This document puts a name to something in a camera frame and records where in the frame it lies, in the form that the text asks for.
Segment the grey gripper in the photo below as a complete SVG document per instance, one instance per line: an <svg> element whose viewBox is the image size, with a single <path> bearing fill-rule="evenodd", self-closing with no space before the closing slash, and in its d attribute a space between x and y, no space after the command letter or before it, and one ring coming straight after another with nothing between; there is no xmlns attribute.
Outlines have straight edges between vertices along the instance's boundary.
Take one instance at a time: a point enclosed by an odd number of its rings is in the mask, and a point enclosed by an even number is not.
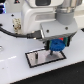
<svg viewBox="0 0 84 84"><path fill-rule="evenodd" d="M68 46L68 37L74 35L78 30L75 20L73 20L69 25L63 25L58 21L50 21L42 22L40 26L43 41L63 38L65 46Z"/></svg>

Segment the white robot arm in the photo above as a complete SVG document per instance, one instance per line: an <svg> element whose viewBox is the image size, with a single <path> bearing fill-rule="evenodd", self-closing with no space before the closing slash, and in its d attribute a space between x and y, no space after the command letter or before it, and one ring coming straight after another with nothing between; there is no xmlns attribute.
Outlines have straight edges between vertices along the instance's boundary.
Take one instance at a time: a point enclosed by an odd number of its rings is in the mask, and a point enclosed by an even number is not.
<svg viewBox="0 0 84 84"><path fill-rule="evenodd" d="M74 12L80 4L80 0L25 0L21 10L22 36L42 40L49 48L57 44L57 39L63 39L68 46L77 32Z"/></svg>

